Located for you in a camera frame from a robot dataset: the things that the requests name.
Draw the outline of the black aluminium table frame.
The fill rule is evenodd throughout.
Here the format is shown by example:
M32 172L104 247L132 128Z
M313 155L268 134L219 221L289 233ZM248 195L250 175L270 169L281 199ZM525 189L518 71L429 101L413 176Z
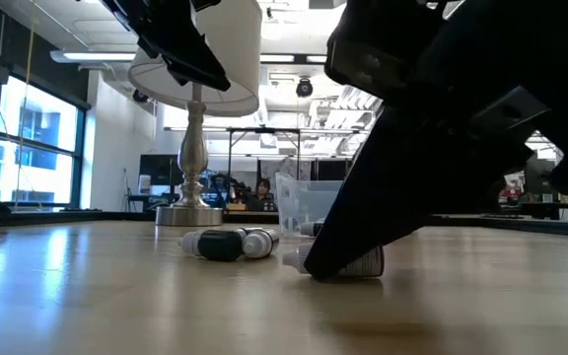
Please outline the black aluminium table frame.
M92 221L130 221L153 222L155 217L145 213L127 212L19 212L2 216L0 227L18 227L28 225L65 224ZM278 217L268 214L229 214L223 216L223 221L229 224L265 224L270 227L278 225ZM514 230L531 233L568 236L568 222L549 220L521 220L486 218L474 216L429 216L425 219L424 227L475 227L488 229Z

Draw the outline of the white shade silver table lamp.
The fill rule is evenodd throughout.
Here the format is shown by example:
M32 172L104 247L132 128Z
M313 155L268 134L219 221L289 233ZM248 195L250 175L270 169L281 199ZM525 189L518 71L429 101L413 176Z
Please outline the white shade silver table lamp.
M201 197L199 176L208 166L203 122L207 115L241 117L259 107L259 65L262 11L256 0L221 0L196 14L196 28L222 64L228 91L199 84L180 86L171 76L165 55L148 55L138 48L127 71L130 83L149 98L187 111L187 128L177 151L183 172L181 198L156 212L159 226L184 227L222 223L222 211Z

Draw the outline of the small green food coloring bottle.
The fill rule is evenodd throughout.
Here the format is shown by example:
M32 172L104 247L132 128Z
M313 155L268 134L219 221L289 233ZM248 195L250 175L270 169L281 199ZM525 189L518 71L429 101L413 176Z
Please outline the small green food coloring bottle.
M243 252L243 234L238 231L199 230L183 235L183 252L215 261L236 261Z

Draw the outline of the small grey food coloring bottle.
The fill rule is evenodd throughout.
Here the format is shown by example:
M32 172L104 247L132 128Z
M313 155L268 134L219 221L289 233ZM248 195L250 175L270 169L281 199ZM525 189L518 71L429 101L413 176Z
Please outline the small grey food coloring bottle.
M247 258L262 259L269 257L279 246L279 233L271 229L245 229L242 249Z

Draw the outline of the black background rig frame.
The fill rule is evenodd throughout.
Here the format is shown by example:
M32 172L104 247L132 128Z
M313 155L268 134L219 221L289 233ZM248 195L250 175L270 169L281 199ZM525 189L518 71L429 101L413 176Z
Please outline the black background rig frame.
M296 162L297 162L297 171L296 171L296 178L300 177L301 174L301 138L302 133L300 128L279 128L279 127L266 127L266 126L258 126L258 127L226 127L225 131L229 134L229 144L228 144L228 163L227 163L227 177L229 178L232 175L232 152L234 145L242 140L247 133L254 133L254 134L281 134L287 137L297 149L296 154ZM239 137L236 141L233 140L233 136L236 132L241 132L242 136Z

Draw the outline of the ceiling light strip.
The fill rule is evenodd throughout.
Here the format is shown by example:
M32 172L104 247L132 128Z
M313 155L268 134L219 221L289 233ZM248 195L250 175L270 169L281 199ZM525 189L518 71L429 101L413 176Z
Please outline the ceiling light strip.
M84 62L131 62L135 52L119 51L63 51L51 50L51 59L57 63L84 63Z

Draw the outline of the large window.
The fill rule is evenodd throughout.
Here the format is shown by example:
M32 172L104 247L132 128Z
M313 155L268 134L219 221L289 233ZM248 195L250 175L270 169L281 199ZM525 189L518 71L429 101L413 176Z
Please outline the large window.
M23 80L0 85L0 202L58 211L80 201L85 112Z

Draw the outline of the dark monitor on arm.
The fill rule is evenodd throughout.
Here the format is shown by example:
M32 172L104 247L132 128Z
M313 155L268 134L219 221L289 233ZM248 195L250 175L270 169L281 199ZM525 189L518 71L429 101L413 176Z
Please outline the dark monitor on arm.
M531 157L524 169L525 193L531 202L554 203L559 201L558 192L552 187L549 176L555 163Z

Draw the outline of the black background monitor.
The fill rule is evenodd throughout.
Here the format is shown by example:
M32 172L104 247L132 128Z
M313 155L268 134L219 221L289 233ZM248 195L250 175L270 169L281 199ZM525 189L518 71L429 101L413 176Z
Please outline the black background monitor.
M180 185L183 183L183 172L178 166L177 155L141 155L139 174L150 176L152 185Z

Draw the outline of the person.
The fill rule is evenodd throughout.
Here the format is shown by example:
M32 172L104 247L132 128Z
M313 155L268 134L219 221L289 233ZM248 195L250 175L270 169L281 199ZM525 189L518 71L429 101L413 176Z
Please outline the person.
M258 212L277 212L274 195L270 191L271 184L267 178L261 178L255 191L248 200L248 209Z

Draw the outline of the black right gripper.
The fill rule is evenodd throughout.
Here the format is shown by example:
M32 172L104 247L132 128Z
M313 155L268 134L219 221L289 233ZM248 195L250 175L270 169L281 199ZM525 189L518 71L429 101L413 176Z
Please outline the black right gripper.
M468 117L515 89L562 161L568 194L568 0L348 0L327 41L328 77L401 107L429 99Z

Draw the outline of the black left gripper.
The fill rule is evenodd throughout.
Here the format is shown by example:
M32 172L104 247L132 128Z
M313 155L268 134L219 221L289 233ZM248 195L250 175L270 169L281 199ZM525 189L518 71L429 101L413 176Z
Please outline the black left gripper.
M199 84L228 91L226 72L196 28L196 14L221 0L100 0L148 55L165 55L180 85Z

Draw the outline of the small red-label food coloring bottle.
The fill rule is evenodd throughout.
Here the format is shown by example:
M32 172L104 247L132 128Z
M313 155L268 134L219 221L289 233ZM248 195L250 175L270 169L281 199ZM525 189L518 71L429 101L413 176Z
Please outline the small red-label food coloring bottle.
M293 251L282 257L282 263L291 266L300 274L309 275L304 266L312 244L300 244ZM385 254L382 248L374 248L360 258L341 268L335 277L339 278L374 278L383 275L385 269Z

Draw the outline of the clear plastic container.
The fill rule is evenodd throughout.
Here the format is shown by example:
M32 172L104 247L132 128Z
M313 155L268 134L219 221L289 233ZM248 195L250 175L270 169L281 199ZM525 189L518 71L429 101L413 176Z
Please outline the clear plastic container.
M277 173L275 197L281 232L299 234L302 224L324 219L341 186L342 180L296 180Z

